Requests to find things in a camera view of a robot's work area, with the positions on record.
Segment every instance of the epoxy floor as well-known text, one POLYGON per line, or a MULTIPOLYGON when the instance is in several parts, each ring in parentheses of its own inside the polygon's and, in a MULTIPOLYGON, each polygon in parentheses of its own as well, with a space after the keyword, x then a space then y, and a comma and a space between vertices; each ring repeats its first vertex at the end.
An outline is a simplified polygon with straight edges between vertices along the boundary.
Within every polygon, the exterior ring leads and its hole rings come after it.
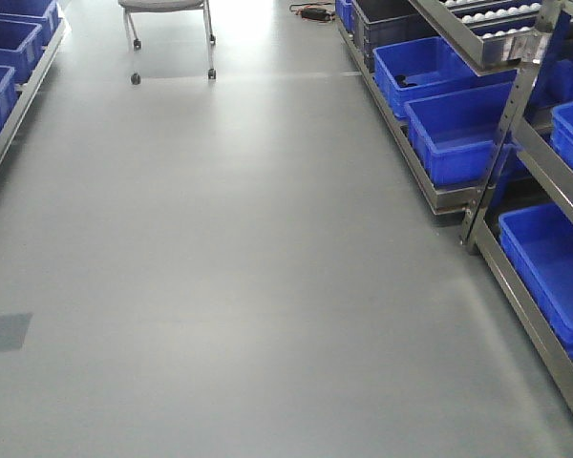
POLYGON ((0 173, 0 458, 573 458, 334 26, 72 0, 0 173), (143 82, 129 84, 139 70, 143 82))

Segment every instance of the black crate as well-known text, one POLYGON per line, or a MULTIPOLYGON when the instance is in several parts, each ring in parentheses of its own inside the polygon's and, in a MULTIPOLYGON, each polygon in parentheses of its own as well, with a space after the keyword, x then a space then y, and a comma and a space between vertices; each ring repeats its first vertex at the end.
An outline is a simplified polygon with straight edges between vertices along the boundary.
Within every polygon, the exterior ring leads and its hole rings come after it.
POLYGON ((436 35, 408 0, 352 0, 352 34, 370 72, 375 48, 436 35))

